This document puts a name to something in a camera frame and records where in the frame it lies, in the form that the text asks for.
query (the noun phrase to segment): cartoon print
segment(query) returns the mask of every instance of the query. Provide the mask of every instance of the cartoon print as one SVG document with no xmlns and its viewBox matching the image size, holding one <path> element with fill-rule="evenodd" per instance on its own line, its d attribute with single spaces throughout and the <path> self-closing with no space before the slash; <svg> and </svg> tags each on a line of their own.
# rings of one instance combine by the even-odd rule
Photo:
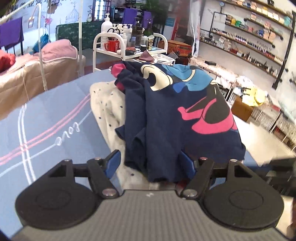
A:
<svg viewBox="0 0 296 241">
<path fill-rule="evenodd" d="M 189 91 L 200 91 L 213 80 L 207 73 L 197 66 L 185 66 L 182 64 L 162 65 L 166 73 L 155 65 L 145 64 L 141 67 L 143 78 L 148 79 L 154 74 L 156 82 L 151 86 L 153 91 L 162 90 L 173 84 L 175 92 L 180 93 L 187 86 Z"/>
<path fill-rule="evenodd" d="M 218 86 L 210 84 L 207 87 L 206 97 L 188 109 L 178 108 L 183 120 L 199 119 L 192 126 L 192 130 L 196 133 L 207 135 L 222 133 L 231 129 L 237 131 L 231 110 L 223 96 L 217 95 L 217 91 L 219 91 Z"/>
</svg>

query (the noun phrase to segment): red cloth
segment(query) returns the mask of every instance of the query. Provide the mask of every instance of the red cloth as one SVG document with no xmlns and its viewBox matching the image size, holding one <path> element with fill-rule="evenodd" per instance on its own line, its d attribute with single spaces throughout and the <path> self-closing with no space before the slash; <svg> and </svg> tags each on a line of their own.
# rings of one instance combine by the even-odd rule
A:
<svg viewBox="0 0 296 241">
<path fill-rule="evenodd" d="M 0 73 L 15 64 L 15 55 L 0 50 Z"/>
</svg>

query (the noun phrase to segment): blue poster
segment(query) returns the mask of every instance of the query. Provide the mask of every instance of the blue poster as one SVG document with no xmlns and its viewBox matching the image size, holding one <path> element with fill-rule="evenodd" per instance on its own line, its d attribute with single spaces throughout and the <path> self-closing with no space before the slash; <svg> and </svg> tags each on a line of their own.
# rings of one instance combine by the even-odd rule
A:
<svg viewBox="0 0 296 241">
<path fill-rule="evenodd" d="M 173 27 L 174 24 L 175 24 L 175 19 L 174 18 L 167 18 L 167 20 L 165 21 L 166 26 Z"/>
</svg>

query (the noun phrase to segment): window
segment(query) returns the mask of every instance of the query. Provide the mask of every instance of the window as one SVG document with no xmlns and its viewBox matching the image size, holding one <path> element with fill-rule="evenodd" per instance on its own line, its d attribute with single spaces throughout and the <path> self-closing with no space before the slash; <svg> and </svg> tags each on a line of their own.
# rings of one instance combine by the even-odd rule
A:
<svg viewBox="0 0 296 241">
<path fill-rule="evenodd" d="M 110 13 L 111 0 L 95 0 L 94 18 L 104 20 L 106 13 Z"/>
</svg>

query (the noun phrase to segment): tiled floor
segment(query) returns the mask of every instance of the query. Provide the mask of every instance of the tiled floor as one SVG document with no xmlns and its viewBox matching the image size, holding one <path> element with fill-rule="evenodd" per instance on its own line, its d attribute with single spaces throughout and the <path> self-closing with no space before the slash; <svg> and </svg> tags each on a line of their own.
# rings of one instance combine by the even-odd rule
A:
<svg viewBox="0 0 296 241">
<path fill-rule="evenodd" d="M 294 156 L 293 153 L 279 141 L 279 139 L 274 135 L 269 134 L 269 132 L 263 127 L 258 126 L 253 122 L 248 124 L 236 116 L 234 116 L 234 118 L 242 142 L 259 165 L 262 165 L 264 162 L 269 162 L 271 159 Z M 283 200 L 285 208 L 277 228 L 285 235 L 289 235 L 287 227 L 291 224 L 292 220 L 291 210 L 293 198 L 284 196 Z"/>
</svg>

